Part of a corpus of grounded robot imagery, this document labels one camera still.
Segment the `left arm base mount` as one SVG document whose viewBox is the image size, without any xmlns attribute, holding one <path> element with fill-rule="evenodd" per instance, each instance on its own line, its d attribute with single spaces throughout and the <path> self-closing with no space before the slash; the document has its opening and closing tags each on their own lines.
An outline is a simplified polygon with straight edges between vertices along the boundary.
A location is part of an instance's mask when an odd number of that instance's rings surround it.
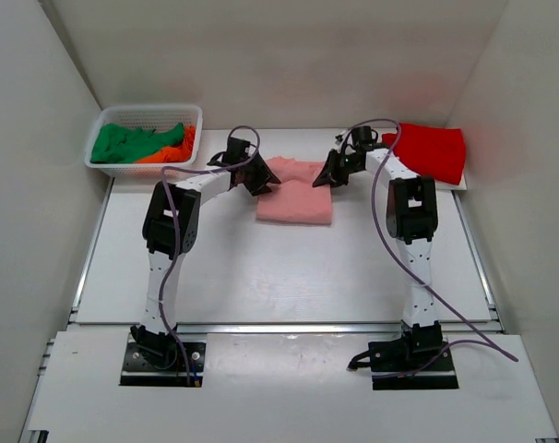
<svg viewBox="0 0 559 443">
<path fill-rule="evenodd" d="M 162 356 L 128 336 L 119 384 L 125 387 L 201 388 L 207 342 L 204 338 L 197 338 L 185 341 L 184 347 L 188 364 L 176 341 Z"/>
</svg>

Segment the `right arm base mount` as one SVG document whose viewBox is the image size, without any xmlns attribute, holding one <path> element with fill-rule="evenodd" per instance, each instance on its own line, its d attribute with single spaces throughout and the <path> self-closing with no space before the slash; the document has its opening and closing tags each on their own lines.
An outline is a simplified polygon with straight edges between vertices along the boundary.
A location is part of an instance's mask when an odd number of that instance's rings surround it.
<svg viewBox="0 0 559 443">
<path fill-rule="evenodd" d="M 352 357 L 347 369 L 371 371 L 378 390 L 451 390 L 459 382 L 441 325 L 402 326 L 390 341 L 370 341 L 366 351 Z"/>
</svg>

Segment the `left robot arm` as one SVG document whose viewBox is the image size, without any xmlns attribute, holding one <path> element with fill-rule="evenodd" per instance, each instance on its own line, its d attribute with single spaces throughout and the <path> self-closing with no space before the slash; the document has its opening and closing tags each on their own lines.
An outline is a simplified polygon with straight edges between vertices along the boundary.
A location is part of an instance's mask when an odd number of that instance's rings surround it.
<svg viewBox="0 0 559 443">
<path fill-rule="evenodd" d="M 143 318 L 131 328 L 139 350 L 159 370 L 189 361 L 173 324 L 181 266 L 193 248 L 201 207 L 244 186 L 253 197 L 280 183 L 258 152 L 259 144 L 228 137 L 202 173 L 173 184 L 162 178 L 153 188 L 142 236 L 149 253 L 149 284 Z"/>
</svg>

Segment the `pink t-shirt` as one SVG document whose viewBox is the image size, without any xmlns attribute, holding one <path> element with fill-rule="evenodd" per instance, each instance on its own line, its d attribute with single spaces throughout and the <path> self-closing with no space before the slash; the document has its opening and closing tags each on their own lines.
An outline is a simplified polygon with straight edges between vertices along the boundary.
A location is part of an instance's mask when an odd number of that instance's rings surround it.
<svg viewBox="0 0 559 443">
<path fill-rule="evenodd" d="M 331 189 L 329 186 L 313 187 L 323 165 L 281 156 L 269 159 L 268 166 L 280 183 L 270 187 L 271 193 L 257 199 L 256 219 L 259 222 L 330 225 Z"/>
</svg>

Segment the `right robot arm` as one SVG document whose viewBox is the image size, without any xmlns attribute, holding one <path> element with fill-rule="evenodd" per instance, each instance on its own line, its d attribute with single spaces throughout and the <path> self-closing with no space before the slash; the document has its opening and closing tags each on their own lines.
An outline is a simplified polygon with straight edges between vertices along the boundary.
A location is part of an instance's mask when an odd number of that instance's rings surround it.
<svg viewBox="0 0 559 443">
<path fill-rule="evenodd" d="M 401 337 L 387 344 L 408 369 L 419 369 L 443 347 L 443 334 L 428 287 L 432 282 L 431 249 L 438 226 L 435 181 L 406 166 L 370 126 L 355 126 L 336 136 L 338 146 L 313 186 L 339 187 L 352 174 L 367 172 L 387 187 L 386 229 L 396 242 L 398 260 L 408 273 Z"/>
</svg>

